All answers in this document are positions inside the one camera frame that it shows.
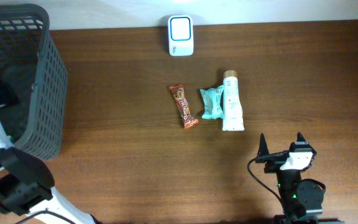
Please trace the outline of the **white lotion tube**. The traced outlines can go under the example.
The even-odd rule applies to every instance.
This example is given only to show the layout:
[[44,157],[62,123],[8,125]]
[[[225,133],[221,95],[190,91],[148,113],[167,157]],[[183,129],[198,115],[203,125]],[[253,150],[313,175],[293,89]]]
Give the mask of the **white lotion tube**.
[[223,131],[243,131],[245,128],[237,72],[225,71],[223,77]]

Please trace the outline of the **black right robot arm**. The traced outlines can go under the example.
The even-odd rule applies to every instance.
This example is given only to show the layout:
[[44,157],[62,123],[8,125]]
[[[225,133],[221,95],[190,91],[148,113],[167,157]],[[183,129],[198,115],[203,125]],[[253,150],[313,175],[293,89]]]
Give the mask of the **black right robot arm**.
[[301,173],[311,167],[317,152],[301,133],[287,151],[269,153],[265,136],[260,135],[255,163],[265,164],[266,174],[277,176],[278,198],[282,215],[273,218],[274,223],[318,223],[326,186],[314,179],[302,179]]

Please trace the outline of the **white barcode scanner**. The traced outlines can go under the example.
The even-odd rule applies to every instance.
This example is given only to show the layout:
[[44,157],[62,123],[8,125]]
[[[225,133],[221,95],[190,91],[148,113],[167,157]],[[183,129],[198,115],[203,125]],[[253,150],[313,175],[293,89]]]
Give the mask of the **white barcode scanner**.
[[187,15],[171,16],[168,25],[168,48],[172,57],[190,56],[194,52],[193,20]]

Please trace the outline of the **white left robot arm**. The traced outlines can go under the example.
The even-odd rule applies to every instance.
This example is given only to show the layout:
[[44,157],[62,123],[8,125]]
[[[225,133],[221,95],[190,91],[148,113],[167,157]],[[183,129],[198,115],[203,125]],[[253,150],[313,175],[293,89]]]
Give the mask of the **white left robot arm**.
[[43,223],[97,223],[55,187],[48,167],[40,159],[16,149],[0,122],[0,213],[24,215]]

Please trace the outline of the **grey plastic basket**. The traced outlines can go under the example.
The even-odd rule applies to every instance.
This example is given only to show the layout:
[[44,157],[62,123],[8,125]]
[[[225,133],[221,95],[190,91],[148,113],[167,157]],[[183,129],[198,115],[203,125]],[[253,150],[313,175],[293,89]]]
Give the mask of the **grey plastic basket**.
[[49,27],[38,5],[0,6],[0,78],[19,100],[0,109],[0,121],[16,148],[44,161],[62,148],[68,86]]

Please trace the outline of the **orange candy bar wrapper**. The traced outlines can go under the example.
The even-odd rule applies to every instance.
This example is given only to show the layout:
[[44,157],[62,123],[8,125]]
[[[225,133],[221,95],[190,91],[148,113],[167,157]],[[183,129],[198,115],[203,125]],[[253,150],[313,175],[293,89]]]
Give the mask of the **orange candy bar wrapper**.
[[189,104],[185,96],[184,86],[179,84],[176,86],[169,86],[168,89],[171,91],[173,99],[175,100],[177,108],[180,112],[184,129],[190,129],[194,125],[198,124],[198,119],[191,115]]

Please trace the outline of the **teal wet wipes pack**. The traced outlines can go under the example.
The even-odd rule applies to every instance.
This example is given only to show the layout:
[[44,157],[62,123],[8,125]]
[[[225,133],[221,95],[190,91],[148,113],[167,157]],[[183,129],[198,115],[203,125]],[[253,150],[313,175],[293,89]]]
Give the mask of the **teal wet wipes pack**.
[[221,106],[223,91],[223,85],[208,90],[200,90],[204,103],[203,119],[224,119],[224,112]]

